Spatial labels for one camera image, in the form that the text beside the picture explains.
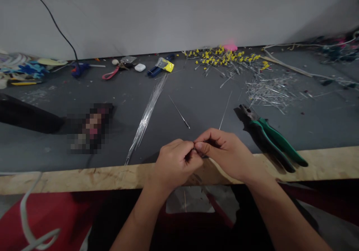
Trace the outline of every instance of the pile of yellow components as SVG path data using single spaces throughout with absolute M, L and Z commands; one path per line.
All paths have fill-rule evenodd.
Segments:
M 216 48 L 196 49 L 193 51 L 186 51 L 183 53 L 187 57 L 187 59 L 199 59 L 199 61 L 196 60 L 196 64 L 202 63 L 215 67 L 228 66 L 229 64 L 233 64 L 233 62 L 236 62 L 238 64 L 244 64 L 244 63 L 251 64 L 257 59 L 259 59 L 261 56 L 256 54 L 245 56 L 244 51 L 241 52 L 239 51 L 232 52 L 231 50 L 225 51 L 222 45 Z

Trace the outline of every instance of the clear plastic bag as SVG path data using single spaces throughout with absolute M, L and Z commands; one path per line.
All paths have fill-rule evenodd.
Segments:
M 169 62 L 167 59 L 159 58 L 155 66 L 164 69 L 165 71 L 172 72 L 175 64 Z

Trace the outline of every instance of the yellow tag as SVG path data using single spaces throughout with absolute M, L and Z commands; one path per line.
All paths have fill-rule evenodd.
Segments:
M 165 71 L 172 72 L 175 65 L 166 59 L 164 61 L 167 63 L 167 65 L 163 69 Z

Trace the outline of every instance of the blue tool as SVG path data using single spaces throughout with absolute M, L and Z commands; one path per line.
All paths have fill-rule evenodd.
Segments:
M 171 61 L 174 58 L 175 58 L 175 54 L 169 54 L 168 56 L 165 57 L 165 59 L 168 61 Z M 150 69 L 147 72 L 147 75 L 153 78 L 156 77 L 161 71 L 162 69 L 160 67 L 154 66 L 152 69 Z

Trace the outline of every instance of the pliers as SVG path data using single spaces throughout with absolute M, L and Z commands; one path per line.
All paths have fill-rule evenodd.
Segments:
M 241 104 L 239 108 L 251 119 L 249 123 L 250 126 L 256 130 L 261 142 L 266 144 L 269 154 L 272 154 L 287 172 L 295 172 L 295 168 L 288 157 L 298 165 L 308 167 L 308 163 L 305 159 L 297 153 L 282 134 L 267 123 L 266 119 L 259 117 L 244 104 Z

